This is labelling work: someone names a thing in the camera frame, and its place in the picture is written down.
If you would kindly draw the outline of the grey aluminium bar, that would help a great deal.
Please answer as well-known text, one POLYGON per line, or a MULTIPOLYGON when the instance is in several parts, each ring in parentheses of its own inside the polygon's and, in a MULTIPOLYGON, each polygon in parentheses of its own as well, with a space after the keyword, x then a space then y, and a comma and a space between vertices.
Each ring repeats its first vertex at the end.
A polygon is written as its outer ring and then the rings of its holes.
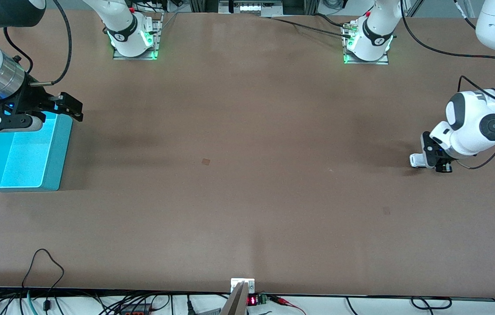
POLYGON ((241 283, 236 285, 219 315, 248 315, 248 306, 246 304, 248 297, 248 284, 241 283))

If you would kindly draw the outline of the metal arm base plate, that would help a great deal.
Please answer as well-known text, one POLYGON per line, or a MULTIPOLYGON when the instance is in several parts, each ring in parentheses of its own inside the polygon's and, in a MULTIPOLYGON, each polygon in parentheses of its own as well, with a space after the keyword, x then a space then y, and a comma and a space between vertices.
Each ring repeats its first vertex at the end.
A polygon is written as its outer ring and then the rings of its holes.
POLYGON ((388 65, 389 56, 388 51, 390 48, 393 36, 390 36, 387 40, 380 38, 382 44, 380 46, 374 46, 367 44, 368 38, 361 34, 356 21, 351 23, 345 23, 340 27, 343 38, 343 60, 345 64, 375 64, 375 65, 388 65), (375 60, 362 59, 356 52, 365 52, 365 57, 368 57, 368 52, 382 52, 382 56, 375 60))
POLYGON ((162 20, 154 20, 140 12, 133 13, 133 22, 123 31, 108 32, 114 60, 156 60, 160 47, 162 20))

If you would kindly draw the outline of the turquoise plastic bin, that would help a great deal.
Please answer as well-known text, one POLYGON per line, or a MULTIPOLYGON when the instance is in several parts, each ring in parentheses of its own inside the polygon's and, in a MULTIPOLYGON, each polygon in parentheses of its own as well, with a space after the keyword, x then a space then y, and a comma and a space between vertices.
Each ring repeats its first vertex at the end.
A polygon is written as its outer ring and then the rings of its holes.
POLYGON ((39 131, 0 133, 0 192, 58 191, 72 125, 46 113, 39 131))

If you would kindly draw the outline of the metal box with lights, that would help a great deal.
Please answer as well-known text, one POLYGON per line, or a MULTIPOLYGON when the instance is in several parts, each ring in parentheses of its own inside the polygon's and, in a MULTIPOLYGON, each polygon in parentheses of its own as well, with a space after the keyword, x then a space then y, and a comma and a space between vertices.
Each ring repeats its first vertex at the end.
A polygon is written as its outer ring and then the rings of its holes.
POLYGON ((218 0, 219 14, 251 14, 260 17, 283 16, 282 0, 218 0))

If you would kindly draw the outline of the white mounting plate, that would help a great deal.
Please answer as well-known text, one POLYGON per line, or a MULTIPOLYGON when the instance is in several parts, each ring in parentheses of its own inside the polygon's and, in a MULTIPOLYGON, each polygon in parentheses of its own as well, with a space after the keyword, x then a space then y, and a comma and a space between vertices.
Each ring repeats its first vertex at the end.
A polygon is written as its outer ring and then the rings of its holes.
POLYGON ((253 279, 253 278, 231 278, 230 292, 232 292, 235 289, 236 285, 241 284, 241 283, 247 283, 247 285, 249 287, 249 294, 255 294, 255 279, 253 279))

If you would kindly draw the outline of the red clip lead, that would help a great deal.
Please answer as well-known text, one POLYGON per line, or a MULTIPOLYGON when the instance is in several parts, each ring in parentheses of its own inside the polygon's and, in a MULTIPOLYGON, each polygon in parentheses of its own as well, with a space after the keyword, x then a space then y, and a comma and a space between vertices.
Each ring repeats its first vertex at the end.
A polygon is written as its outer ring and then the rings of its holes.
POLYGON ((278 296, 276 296, 276 295, 270 295, 270 294, 268 294, 268 295, 267 295, 267 298, 268 298, 270 301, 272 301, 272 302, 274 302, 274 303, 276 303, 276 304, 278 304, 278 305, 281 305, 281 306, 284 306, 284 307, 290 307, 290 308, 297 309, 297 310, 299 310, 300 312, 302 312, 302 314, 303 314, 303 315, 307 315, 307 313, 306 313, 303 309, 301 309, 301 308, 300 308, 300 307, 298 307, 297 305, 292 304, 291 302, 287 301, 286 299, 284 299, 284 298, 282 298, 282 297, 278 297, 278 296))

